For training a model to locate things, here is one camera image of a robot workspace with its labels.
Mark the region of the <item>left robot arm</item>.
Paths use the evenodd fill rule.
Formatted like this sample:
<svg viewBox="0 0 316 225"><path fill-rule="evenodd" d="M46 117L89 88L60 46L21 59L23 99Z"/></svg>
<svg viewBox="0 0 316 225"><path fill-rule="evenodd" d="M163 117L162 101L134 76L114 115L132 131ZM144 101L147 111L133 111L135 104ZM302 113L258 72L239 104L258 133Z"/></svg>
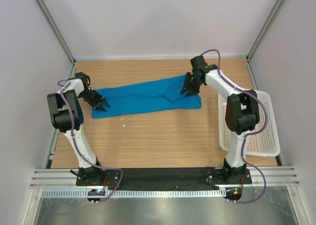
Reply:
<svg viewBox="0 0 316 225"><path fill-rule="evenodd" d="M78 159L78 172L72 171L77 186L98 186L105 181L105 173L84 134L84 116L79 103L82 98L94 110L105 112L108 102L90 86L90 77L83 72L58 82L61 89L47 95L50 119L70 142Z"/></svg>

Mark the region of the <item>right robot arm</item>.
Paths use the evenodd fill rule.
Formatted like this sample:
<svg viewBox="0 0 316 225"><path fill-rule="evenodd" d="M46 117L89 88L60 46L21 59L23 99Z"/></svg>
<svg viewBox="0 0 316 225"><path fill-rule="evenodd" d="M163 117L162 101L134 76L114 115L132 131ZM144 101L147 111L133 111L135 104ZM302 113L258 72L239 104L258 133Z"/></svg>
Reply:
<svg viewBox="0 0 316 225"><path fill-rule="evenodd" d="M223 163L222 177L237 183L246 173L244 149L247 136L260 122L257 93L245 90L229 80L217 65L208 65L202 55L190 60L192 70L186 73L181 94L197 95L202 85L215 90L226 100L225 123L230 130L229 150Z"/></svg>

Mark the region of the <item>blue t shirt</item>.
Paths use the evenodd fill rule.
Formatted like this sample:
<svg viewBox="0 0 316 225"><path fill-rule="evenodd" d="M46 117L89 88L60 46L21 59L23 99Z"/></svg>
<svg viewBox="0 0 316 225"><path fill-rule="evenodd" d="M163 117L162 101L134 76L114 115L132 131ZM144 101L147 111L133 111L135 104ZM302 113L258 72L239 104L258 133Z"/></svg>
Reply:
<svg viewBox="0 0 316 225"><path fill-rule="evenodd" d="M151 113L176 109L200 109L200 96L181 94L185 76L180 75L155 81L115 88L98 89L110 105L105 111L92 109L92 118L108 118L126 114Z"/></svg>

